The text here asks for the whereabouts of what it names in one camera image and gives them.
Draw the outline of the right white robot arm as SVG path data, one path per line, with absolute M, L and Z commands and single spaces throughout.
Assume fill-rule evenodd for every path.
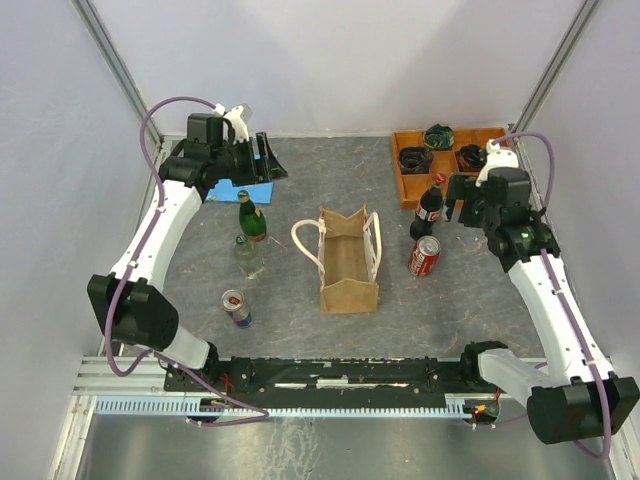
M 458 221 L 483 230 L 490 252 L 525 302 L 547 362 L 541 371 L 500 341 L 471 343 L 461 356 L 459 379 L 472 391 L 493 384 L 518 401 L 542 443 L 601 438 L 600 455 L 606 457 L 639 401 L 639 386 L 619 376 L 596 345 L 568 286 L 546 210 L 532 206 L 531 193 L 530 175 L 520 168 L 449 178 L 446 220 L 460 203 Z

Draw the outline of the glass cola bottle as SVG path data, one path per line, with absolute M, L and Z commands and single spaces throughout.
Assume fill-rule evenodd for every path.
M 417 241 L 424 236 L 430 236 L 436 221 L 439 219 L 443 208 L 443 192 L 447 177 L 437 173 L 431 187 L 421 196 L 416 206 L 414 220 L 410 225 L 409 233 L 413 240 Z

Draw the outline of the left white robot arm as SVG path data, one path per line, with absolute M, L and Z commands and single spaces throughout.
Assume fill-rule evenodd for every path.
M 266 134 L 249 133 L 250 115 L 240 105 L 189 116 L 185 138 L 159 167 L 160 185 L 133 240 L 111 272 L 93 275 L 87 286 L 106 339 L 187 367 L 187 379 L 201 390 L 220 381 L 217 351 L 181 326 L 164 283 L 186 226 L 219 181 L 244 187 L 286 177 Z

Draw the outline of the clear glass bottle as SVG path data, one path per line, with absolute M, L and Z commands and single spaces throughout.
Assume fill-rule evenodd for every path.
M 235 238 L 234 256 L 239 268 L 249 279 L 255 279 L 264 268 L 260 248 L 244 234 Z

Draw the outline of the red cola can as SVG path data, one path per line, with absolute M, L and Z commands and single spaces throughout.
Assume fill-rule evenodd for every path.
M 419 238 L 413 247 L 408 262 L 411 274 L 417 277 L 429 275 L 434 269 L 441 254 L 441 244 L 433 236 Z

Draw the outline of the watermelon canvas tote bag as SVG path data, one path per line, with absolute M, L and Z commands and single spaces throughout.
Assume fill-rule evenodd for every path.
M 299 239 L 298 230 L 318 231 L 315 253 Z M 322 208 L 319 218 L 296 222 L 290 230 L 299 251 L 317 267 L 320 308 L 324 314 L 360 314 L 378 310 L 377 277 L 383 256 L 376 211 L 361 208 L 350 216 Z

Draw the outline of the green glass bottle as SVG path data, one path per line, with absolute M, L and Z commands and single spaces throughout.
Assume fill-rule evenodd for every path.
M 239 201 L 239 223 L 242 232 L 249 240 L 259 242 L 267 235 L 266 219 L 262 211 L 251 200 L 247 190 L 240 190 L 237 194 Z

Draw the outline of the silver blue energy can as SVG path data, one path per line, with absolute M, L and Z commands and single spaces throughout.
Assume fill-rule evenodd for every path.
M 221 303 L 237 327 L 247 328 L 252 324 L 250 307 L 240 291 L 227 290 L 221 297 Z

